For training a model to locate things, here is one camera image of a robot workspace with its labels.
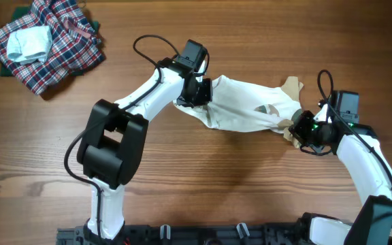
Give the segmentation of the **white baby shirt tan sleeves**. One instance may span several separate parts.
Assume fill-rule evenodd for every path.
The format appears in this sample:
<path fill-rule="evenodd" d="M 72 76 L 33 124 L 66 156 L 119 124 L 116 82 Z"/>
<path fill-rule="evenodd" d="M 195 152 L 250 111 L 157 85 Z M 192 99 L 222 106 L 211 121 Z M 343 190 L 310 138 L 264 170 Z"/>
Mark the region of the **white baby shirt tan sleeves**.
<path fill-rule="evenodd" d="M 304 85 L 298 77 L 289 76 L 282 86 L 270 88 L 221 75 L 212 85 L 213 96 L 207 105 L 184 107 L 176 100 L 173 104 L 210 129 L 240 133 L 271 130 L 295 148 L 301 146 L 288 132 L 293 118 L 302 112 L 299 93 Z"/>

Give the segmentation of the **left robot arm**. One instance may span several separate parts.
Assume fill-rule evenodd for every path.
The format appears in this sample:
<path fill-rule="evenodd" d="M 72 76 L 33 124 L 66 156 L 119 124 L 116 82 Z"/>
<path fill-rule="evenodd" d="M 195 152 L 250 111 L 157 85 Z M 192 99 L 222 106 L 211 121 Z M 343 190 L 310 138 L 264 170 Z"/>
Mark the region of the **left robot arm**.
<path fill-rule="evenodd" d="M 76 138 L 77 161 L 92 188 L 86 241 L 125 243 L 125 187 L 140 166 L 149 123 L 173 101 L 190 108 L 211 102 L 212 81 L 204 76 L 209 61 L 207 48 L 190 39 L 182 52 L 154 63 L 151 77 L 130 95 L 93 106 Z"/>

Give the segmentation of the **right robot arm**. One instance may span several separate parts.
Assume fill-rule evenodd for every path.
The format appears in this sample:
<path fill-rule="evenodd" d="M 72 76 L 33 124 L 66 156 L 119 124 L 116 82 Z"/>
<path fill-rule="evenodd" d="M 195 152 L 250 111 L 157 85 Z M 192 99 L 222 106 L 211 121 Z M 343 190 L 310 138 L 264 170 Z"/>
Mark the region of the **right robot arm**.
<path fill-rule="evenodd" d="M 392 169 L 374 130 L 359 124 L 359 95 L 334 91 L 320 101 L 321 111 L 294 113 L 289 132 L 302 152 L 323 156 L 325 147 L 348 170 L 362 208 L 347 225 L 336 218 L 314 215 L 308 236 L 314 244 L 392 244 Z"/>

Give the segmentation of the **plaid flannel shirt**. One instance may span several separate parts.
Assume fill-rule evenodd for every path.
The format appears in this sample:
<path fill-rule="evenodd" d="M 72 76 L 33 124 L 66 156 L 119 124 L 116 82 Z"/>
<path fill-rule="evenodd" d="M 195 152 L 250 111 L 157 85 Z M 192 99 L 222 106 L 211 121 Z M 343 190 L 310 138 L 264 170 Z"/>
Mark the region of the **plaid flannel shirt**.
<path fill-rule="evenodd" d="M 44 63 L 21 65 L 6 56 L 10 33 L 49 26 L 52 47 Z M 42 94 L 73 71 L 89 70 L 105 60 L 101 40 L 76 1 L 33 1 L 28 14 L 0 28 L 0 62 L 35 95 Z"/>

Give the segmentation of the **light blue folded garment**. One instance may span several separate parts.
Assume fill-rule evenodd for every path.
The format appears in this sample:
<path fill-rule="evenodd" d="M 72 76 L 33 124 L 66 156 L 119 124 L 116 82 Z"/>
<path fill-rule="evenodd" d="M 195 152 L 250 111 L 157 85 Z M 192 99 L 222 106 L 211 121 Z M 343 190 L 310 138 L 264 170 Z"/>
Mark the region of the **light blue folded garment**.
<path fill-rule="evenodd" d="M 6 56 L 10 61 L 27 65 L 36 61 L 44 63 L 52 47 L 49 26 L 20 29 L 10 33 Z"/>

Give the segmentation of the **dark green folded cloth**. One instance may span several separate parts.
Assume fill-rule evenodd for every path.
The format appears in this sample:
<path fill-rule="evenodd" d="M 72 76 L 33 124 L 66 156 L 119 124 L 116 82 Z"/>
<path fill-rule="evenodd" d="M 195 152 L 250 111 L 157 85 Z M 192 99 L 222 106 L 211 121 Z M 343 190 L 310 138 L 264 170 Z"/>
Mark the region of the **dark green folded cloth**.
<path fill-rule="evenodd" d="M 15 21 L 15 20 L 27 15 L 30 9 L 31 9 L 30 6 L 16 7 L 13 14 L 12 14 L 11 21 Z M 89 23 L 92 26 L 93 30 L 96 33 L 98 33 L 99 27 L 100 27 L 99 22 L 96 20 L 90 20 Z M 83 74 L 84 74 L 83 71 L 73 71 L 69 75 L 70 76 L 82 76 Z M 13 77 L 11 71 L 8 68 L 6 68 L 4 65 L 1 65 L 0 76 L 1 77 Z"/>

